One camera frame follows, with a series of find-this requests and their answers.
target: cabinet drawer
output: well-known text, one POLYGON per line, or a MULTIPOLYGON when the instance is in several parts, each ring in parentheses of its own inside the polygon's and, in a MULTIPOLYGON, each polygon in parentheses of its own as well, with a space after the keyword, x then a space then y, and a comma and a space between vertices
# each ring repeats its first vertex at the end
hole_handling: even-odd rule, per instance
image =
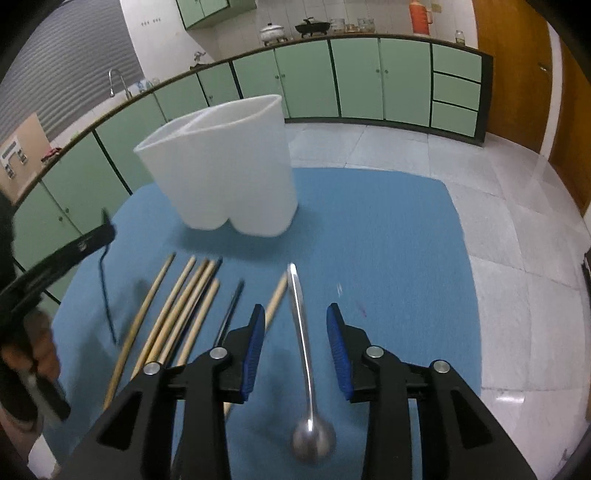
POLYGON ((167 121, 207 108, 197 75, 189 75, 154 92, 167 121))
POLYGON ((198 73, 209 106, 239 100, 230 65, 221 63, 198 73))
POLYGON ((433 100, 441 100, 442 102, 478 110, 480 105, 480 83, 434 73, 433 100))
POLYGON ((433 102, 431 127, 474 137, 478 113, 465 108, 433 102))
POLYGON ((433 45, 433 70, 480 82, 482 58, 458 48, 433 45))

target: black pan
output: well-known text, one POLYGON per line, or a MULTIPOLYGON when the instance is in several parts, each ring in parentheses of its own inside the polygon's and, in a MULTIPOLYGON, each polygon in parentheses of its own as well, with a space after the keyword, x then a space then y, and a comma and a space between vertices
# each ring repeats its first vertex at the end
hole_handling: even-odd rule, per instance
POLYGON ((304 38, 304 35, 312 35, 312 33, 323 33, 326 35, 329 28, 330 22, 318 22, 313 17, 305 18, 304 23, 295 26, 295 29, 301 33, 302 38, 304 38))

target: green cabinet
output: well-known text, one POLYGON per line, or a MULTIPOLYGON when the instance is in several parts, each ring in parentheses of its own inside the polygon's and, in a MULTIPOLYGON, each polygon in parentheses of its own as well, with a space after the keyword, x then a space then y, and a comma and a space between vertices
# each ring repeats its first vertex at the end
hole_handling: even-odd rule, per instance
MULTIPOLYGON (((276 93, 284 97, 279 69, 273 50, 262 51, 234 60, 234 70, 244 98, 276 93)), ((289 118, 285 97, 283 115, 289 118)))
POLYGON ((480 82, 482 57, 459 48, 433 44, 433 70, 480 82))
POLYGON ((43 183, 82 233, 102 223, 103 208, 113 216, 129 198, 92 134, 66 153, 43 183))
POLYGON ((240 99, 230 65, 221 63, 198 73, 210 106, 240 99))
POLYGON ((200 0, 177 0, 177 5, 185 28, 205 17, 200 0))
POLYGON ((339 116, 327 41, 277 48, 275 58, 292 118, 339 116))
POLYGON ((431 126, 448 132, 474 137, 478 112, 455 105, 433 102, 431 126))
POLYGON ((480 83, 433 73, 433 100, 478 110, 480 83))
POLYGON ((380 39, 384 119, 429 126, 431 111, 429 46, 428 42, 422 41, 380 39))
POLYGON ((341 116, 382 120, 384 108, 378 39, 340 38, 331 40, 330 44, 339 86, 341 116))
POLYGON ((201 0, 201 6, 203 7, 203 15, 206 17, 227 8, 229 5, 226 0, 201 0))
POLYGON ((96 128, 115 167, 133 192, 154 181, 134 148, 165 123, 156 98, 148 95, 96 128))
POLYGON ((197 75, 189 75, 154 92, 167 121, 207 107, 197 75))
MULTIPOLYGON (((80 233, 70 223, 45 185, 39 183, 14 215, 14 258, 28 270, 79 236, 80 233)), ((53 284, 49 291, 61 299, 74 273, 71 270, 53 284)))

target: metal spoon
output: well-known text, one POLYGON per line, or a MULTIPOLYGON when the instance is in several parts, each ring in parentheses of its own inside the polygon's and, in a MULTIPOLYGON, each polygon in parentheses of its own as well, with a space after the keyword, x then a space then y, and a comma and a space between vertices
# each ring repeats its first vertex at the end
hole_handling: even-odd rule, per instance
POLYGON ((287 267, 287 285, 290 291, 291 313, 300 345, 307 399, 307 413, 295 426, 291 437, 291 448, 299 460, 317 463, 335 449, 335 429, 332 424, 320 417, 316 407, 304 297, 296 266, 293 263, 287 267))

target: person's hand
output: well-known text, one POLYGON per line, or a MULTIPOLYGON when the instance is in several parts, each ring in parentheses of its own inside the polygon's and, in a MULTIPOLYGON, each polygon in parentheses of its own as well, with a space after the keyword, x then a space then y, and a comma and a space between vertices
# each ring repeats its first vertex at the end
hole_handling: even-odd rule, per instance
MULTIPOLYGON (((36 312, 34 314, 38 316, 32 320, 38 325, 44 324, 42 327, 35 329, 33 344, 33 358, 37 360, 37 373, 48 378, 52 382, 57 380, 60 376, 60 361, 57 358, 56 346, 53 343, 53 334, 51 329, 47 327, 48 322, 47 316, 43 312, 36 312)), ((8 365, 9 368, 22 371, 29 371, 33 365, 32 360, 17 346, 15 345, 4 345, 0 349, 2 360, 8 365)))

